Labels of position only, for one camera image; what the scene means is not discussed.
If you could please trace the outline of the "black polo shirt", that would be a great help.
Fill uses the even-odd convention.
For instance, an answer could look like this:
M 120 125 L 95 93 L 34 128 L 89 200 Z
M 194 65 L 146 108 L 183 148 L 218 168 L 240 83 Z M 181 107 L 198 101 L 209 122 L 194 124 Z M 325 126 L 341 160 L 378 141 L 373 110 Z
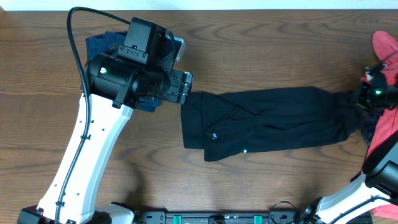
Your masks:
M 240 153 L 325 146 L 348 139 L 363 123 L 351 92 L 313 86 L 224 93 L 194 92 L 181 107 L 183 145 L 204 160 Z

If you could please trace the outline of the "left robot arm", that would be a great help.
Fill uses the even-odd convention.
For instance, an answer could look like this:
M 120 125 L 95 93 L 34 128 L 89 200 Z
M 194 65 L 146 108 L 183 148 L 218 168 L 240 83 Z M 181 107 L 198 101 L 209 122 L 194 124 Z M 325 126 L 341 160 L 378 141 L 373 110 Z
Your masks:
M 190 93 L 192 75 L 174 69 L 185 42 L 162 26 L 135 17 L 116 40 L 97 35 L 86 46 L 91 57 L 80 68 L 83 94 L 70 142 L 51 186 L 21 210 L 19 223 L 133 223 L 127 205 L 96 206 L 115 142 L 135 109 L 183 104 Z

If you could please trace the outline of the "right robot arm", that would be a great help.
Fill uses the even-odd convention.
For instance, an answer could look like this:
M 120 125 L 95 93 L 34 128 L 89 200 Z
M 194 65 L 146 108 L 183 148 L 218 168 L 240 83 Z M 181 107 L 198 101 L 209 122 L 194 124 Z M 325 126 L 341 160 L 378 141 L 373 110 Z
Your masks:
M 397 108 L 397 85 L 388 85 L 382 69 L 385 63 L 368 68 L 372 77 L 356 92 L 356 105 L 381 114 Z M 294 223 L 348 223 L 382 205 L 397 205 L 397 132 L 394 132 L 364 160 L 362 171 L 339 192 L 319 198 Z

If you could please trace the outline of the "folded dark blue shorts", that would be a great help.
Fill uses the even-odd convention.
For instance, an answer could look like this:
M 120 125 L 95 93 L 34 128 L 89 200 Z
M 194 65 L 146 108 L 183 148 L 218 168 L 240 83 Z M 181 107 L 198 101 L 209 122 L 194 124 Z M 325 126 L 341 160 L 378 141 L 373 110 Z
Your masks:
M 123 44 L 127 36 L 126 31 L 110 32 L 94 35 L 85 39 L 87 60 L 93 59 L 99 53 L 105 53 L 114 44 Z M 148 100 L 140 98 L 136 104 L 136 109 L 153 113 L 160 106 L 161 100 L 154 98 Z

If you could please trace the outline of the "dark patterned garment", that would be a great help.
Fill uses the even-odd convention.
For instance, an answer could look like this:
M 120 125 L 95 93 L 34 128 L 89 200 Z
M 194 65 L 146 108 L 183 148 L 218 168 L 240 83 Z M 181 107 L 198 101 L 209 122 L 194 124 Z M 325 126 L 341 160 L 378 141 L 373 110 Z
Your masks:
M 361 128 L 361 135 L 364 138 L 368 147 L 371 145 L 374 133 L 376 131 L 376 125 L 379 121 L 379 115 L 377 113 L 368 112 L 363 115 L 363 125 Z

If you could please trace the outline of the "red shirt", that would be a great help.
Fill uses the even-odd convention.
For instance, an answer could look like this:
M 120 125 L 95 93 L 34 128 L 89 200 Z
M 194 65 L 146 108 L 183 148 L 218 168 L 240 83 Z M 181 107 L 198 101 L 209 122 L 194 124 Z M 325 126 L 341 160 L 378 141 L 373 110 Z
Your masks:
M 365 102 L 377 110 L 379 116 L 366 158 L 377 153 L 384 141 L 397 132 L 397 41 L 385 31 L 377 30 L 372 36 L 373 50 L 380 60 L 362 80 L 370 85 Z

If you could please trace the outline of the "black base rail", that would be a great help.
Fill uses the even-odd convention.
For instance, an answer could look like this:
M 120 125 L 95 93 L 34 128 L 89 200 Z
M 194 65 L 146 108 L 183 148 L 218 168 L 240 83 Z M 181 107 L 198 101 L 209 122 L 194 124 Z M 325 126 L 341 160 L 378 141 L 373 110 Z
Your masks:
M 133 224 L 290 224 L 299 212 L 274 209 L 269 212 L 167 212 L 146 211 L 134 218 Z

